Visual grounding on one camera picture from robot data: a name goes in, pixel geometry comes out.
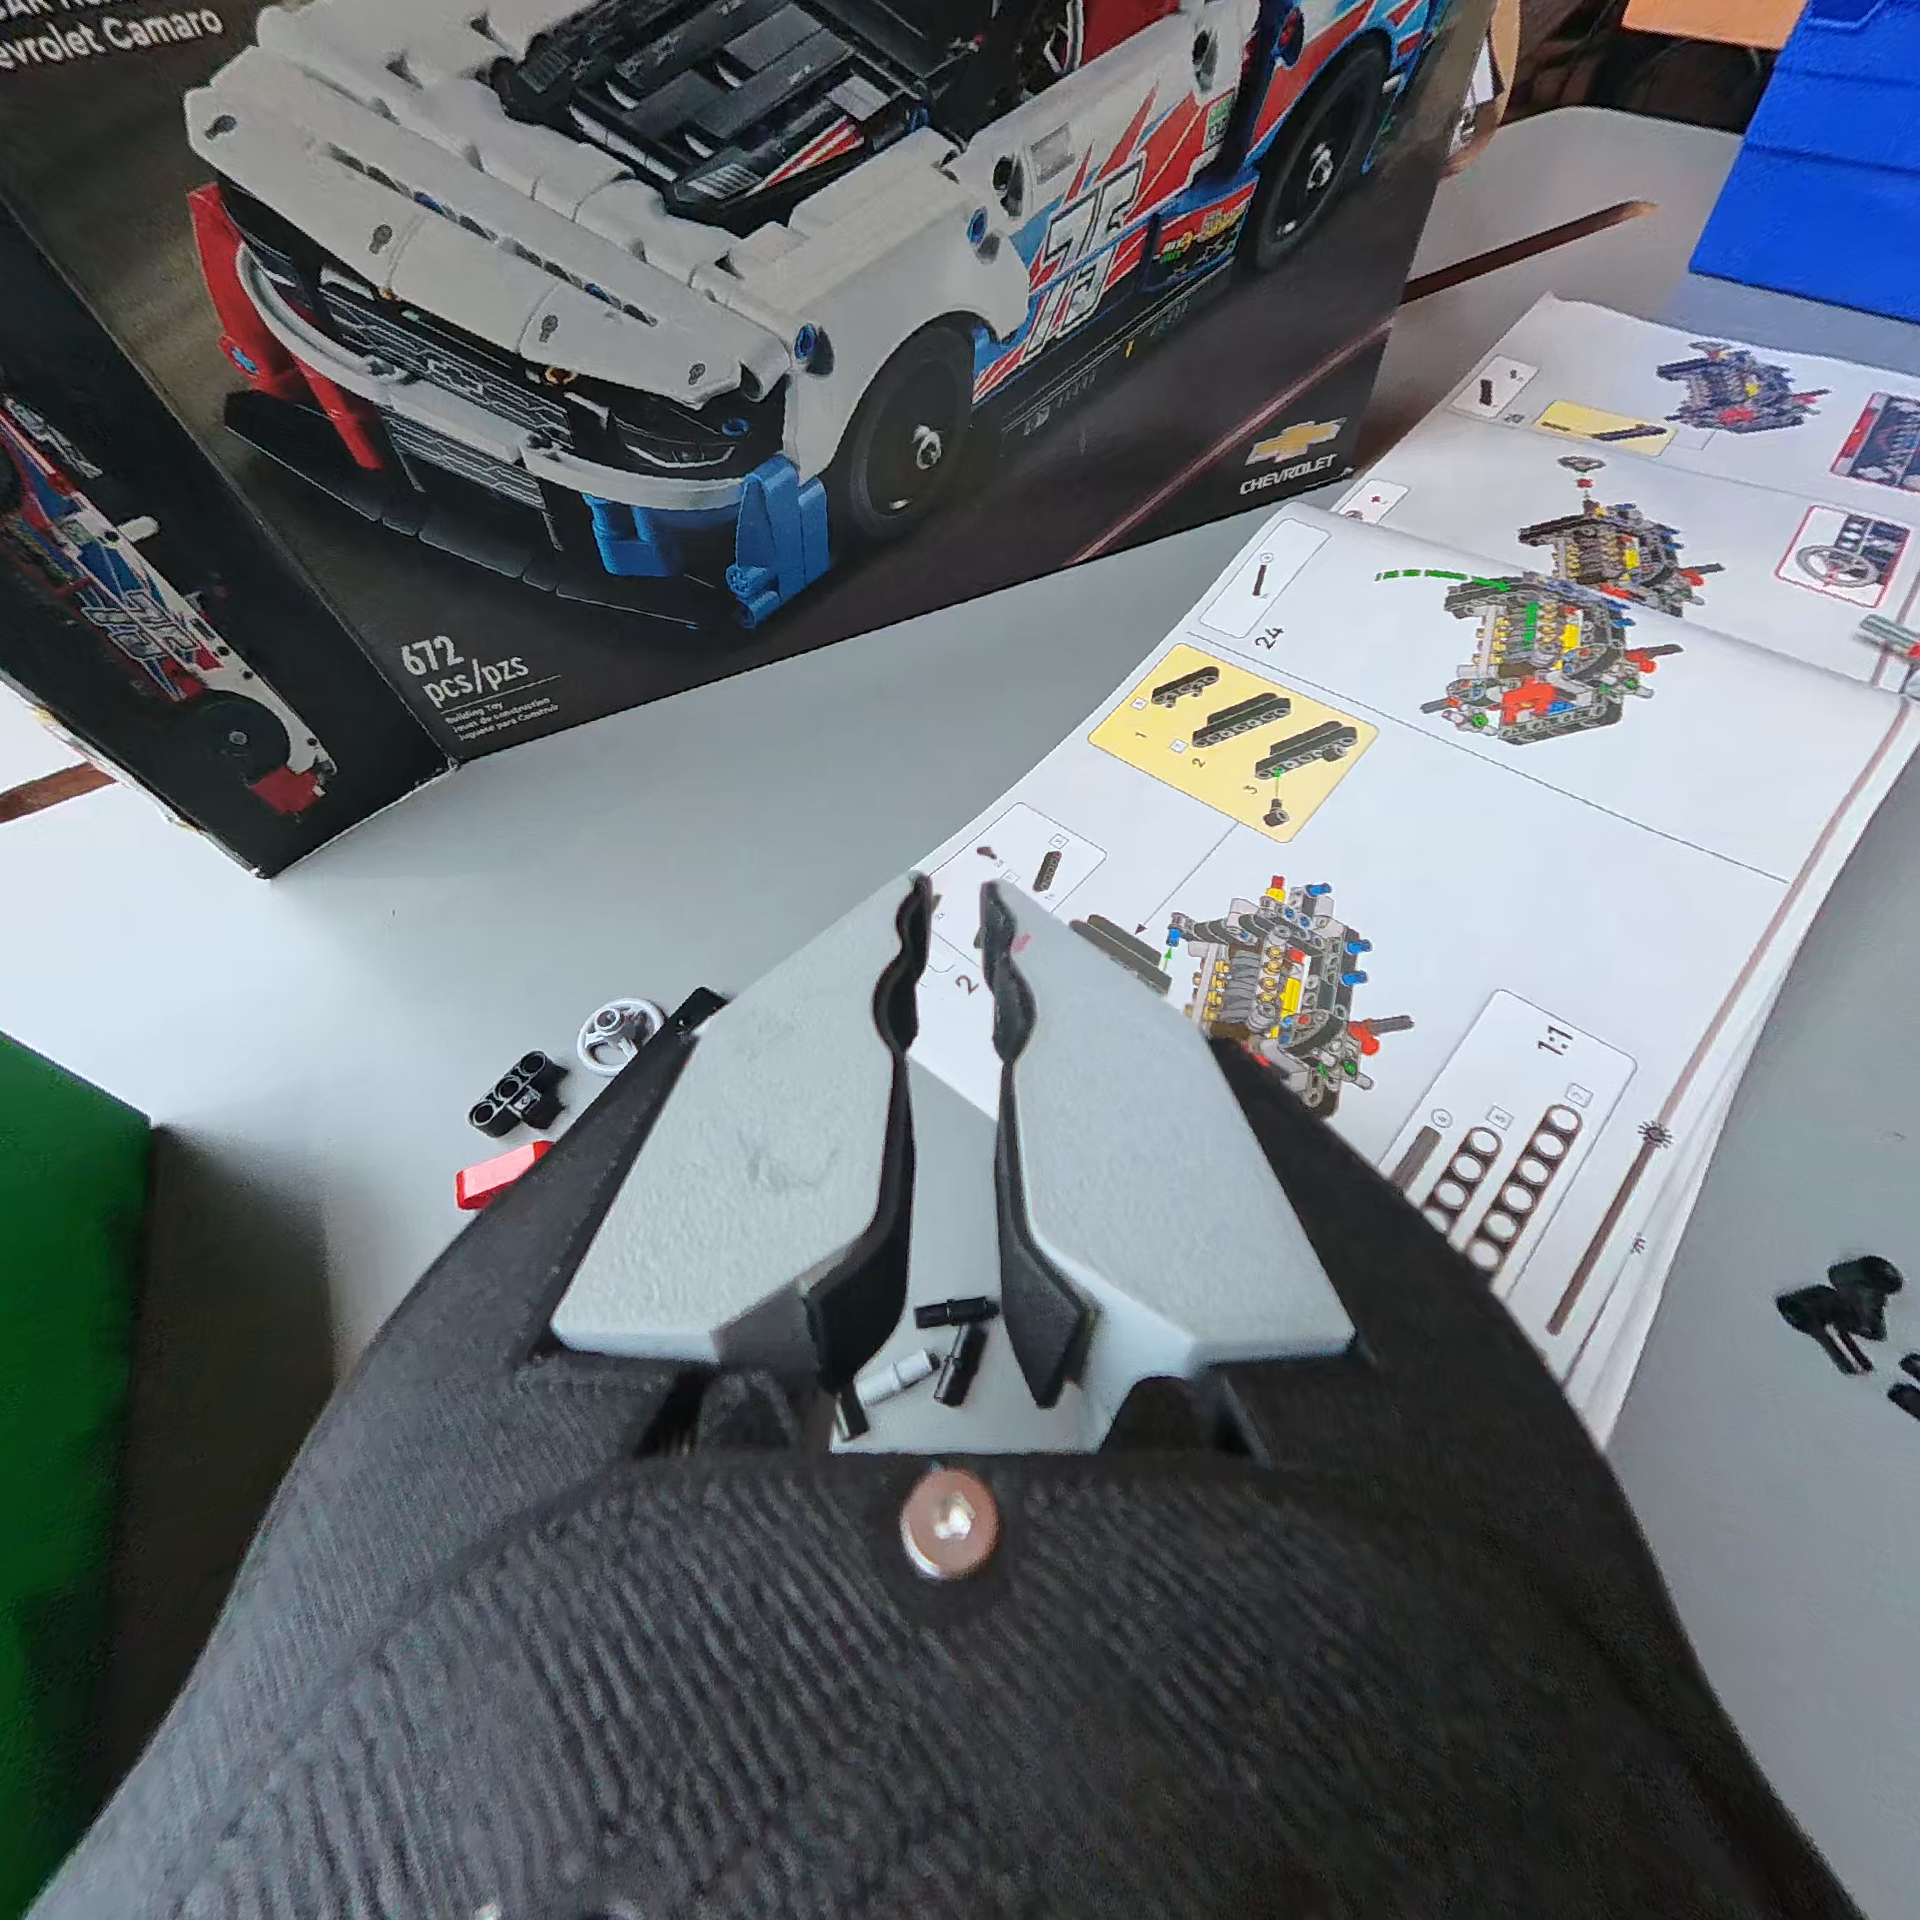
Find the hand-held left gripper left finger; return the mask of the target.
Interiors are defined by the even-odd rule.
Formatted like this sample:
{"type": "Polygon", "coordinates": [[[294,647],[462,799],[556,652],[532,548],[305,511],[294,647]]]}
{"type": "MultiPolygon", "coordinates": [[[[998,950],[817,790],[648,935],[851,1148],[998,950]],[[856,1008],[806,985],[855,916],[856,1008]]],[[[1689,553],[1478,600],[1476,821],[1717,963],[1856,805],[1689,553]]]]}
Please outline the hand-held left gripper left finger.
{"type": "Polygon", "coordinates": [[[764,1368],[868,1430],[856,1376],[905,1315],[927,920],[903,875],[699,1027],[559,1295],[565,1349],[764,1368]]]}

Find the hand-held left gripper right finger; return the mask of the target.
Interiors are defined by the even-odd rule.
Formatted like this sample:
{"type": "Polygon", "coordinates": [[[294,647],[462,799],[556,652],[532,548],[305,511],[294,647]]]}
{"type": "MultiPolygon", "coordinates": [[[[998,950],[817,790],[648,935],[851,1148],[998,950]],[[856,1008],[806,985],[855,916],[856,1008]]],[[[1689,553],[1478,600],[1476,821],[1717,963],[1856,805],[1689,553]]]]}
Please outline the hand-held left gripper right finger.
{"type": "Polygon", "coordinates": [[[1341,1356],[1356,1337],[1204,1037],[990,879],[998,1319],[1030,1400],[1117,1413],[1155,1379],[1341,1356]]]}

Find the lego instruction booklet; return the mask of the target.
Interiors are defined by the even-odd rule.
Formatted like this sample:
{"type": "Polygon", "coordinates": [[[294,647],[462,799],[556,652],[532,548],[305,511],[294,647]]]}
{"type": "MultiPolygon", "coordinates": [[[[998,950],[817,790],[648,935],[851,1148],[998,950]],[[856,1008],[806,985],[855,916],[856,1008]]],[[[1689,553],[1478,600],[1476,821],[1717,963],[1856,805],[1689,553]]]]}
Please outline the lego instruction booklet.
{"type": "Polygon", "coordinates": [[[1265,519],[943,848],[918,1062],[992,1107],[1001,879],[1252,1051],[1597,1440],[1736,1076],[1916,760],[1912,381],[1542,296],[1265,519]]]}

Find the green plastic bin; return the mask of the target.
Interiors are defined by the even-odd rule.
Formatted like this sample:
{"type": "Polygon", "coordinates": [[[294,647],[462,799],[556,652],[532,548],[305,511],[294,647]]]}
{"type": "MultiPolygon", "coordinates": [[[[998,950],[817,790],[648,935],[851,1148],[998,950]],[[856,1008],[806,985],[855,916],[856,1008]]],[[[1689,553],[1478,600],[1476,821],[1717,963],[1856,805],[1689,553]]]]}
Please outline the green plastic bin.
{"type": "Polygon", "coordinates": [[[1,1915],[103,1799],[111,1544],[152,1128],[1,1039],[1,1915]]]}

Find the black pins at right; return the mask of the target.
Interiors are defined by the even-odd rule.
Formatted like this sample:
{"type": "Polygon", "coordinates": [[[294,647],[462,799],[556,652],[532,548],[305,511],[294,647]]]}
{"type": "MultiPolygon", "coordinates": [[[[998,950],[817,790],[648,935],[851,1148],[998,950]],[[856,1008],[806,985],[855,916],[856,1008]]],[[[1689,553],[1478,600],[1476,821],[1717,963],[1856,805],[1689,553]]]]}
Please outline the black pins at right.
{"type": "Polygon", "coordinates": [[[1841,1376],[1875,1371],[1863,1342],[1888,1337],[1888,1301],[1903,1288],[1902,1269],[1884,1254],[1861,1254],[1828,1265],[1816,1284],[1774,1301],[1789,1331],[1809,1337],[1841,1376]]]}

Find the blue plastic bin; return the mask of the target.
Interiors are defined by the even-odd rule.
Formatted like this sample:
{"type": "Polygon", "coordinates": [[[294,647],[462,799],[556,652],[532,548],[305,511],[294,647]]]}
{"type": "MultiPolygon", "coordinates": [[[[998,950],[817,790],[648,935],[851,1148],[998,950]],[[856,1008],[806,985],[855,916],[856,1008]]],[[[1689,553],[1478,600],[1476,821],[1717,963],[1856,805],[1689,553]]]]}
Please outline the blue plastic bin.
{"type": "Polygon", "coordinates": [[[1918,4],[1808,3],[1689,268],[1918,323],[1918,4]]]}

